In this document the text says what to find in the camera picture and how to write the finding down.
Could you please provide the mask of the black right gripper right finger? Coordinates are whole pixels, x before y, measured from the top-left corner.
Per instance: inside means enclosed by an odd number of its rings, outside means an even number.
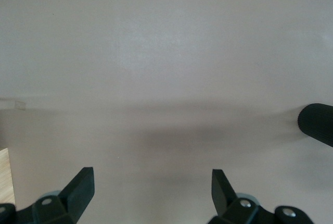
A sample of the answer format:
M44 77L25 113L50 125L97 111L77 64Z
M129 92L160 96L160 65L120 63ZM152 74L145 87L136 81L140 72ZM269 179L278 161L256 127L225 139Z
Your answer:
M221 169L212 170L211 195L217 215L209 223L312 223L296 207L278 206L271 213L253 196L236 194Z

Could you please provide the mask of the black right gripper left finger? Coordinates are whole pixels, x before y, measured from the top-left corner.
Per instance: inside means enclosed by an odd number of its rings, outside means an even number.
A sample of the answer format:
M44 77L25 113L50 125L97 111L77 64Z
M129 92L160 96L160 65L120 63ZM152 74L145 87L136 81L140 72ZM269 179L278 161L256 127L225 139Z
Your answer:
M57 195L41 197L16 210L1 203L1 223L77 223L94 196L94 170L84 167Z

